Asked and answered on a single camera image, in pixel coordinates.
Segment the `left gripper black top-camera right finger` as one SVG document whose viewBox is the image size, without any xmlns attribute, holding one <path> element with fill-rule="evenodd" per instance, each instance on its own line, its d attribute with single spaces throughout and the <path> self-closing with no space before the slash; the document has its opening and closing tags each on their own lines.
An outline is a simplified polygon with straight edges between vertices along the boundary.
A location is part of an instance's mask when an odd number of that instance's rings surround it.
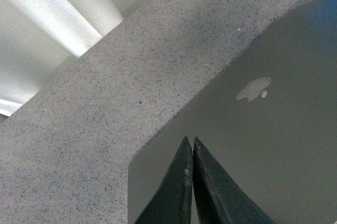
<svg viewBox="0 0 337 224">
<path fill-rule="evenodd" d="M 275 223 L 194 139 L 193 188 L 199 223 Z"/>
</svg>

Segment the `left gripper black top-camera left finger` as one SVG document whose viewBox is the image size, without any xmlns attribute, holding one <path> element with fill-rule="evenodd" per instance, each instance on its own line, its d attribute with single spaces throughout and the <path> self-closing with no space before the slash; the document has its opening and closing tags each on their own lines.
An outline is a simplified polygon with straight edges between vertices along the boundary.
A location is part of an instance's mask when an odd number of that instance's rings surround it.
<svg viewBox="0 0 337 224">
<path fill-rule="evenodd" d="M 135 223 L 190 223 L 193 153 L 184 137 L 158 190 Z"/>
</svg>

